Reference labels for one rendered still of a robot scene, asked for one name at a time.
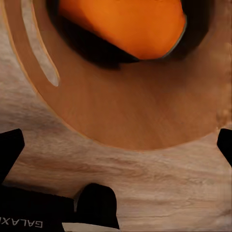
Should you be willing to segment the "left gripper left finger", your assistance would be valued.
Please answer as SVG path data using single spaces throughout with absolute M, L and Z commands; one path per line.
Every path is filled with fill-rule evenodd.
M 0 134 L 0 186 L 25 146 L 21 129 Z

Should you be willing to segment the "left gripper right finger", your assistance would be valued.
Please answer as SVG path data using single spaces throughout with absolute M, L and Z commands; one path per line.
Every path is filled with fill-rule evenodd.
M 220 130 L 217 139 L 217 146 L 232 166 L 232 130 Z

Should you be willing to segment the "trash can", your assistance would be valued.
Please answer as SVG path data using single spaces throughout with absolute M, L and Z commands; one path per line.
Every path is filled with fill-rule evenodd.
M 0 0 L 17 63 L 60 122 L 97 144 L 125 151 L 184 145 L 232 121 L 232 0 L 181 0 L 187 26 L 161 60 L 131 60 L 115 45 L 29 0 L 50 83 L 32 50 L 21 0 Z

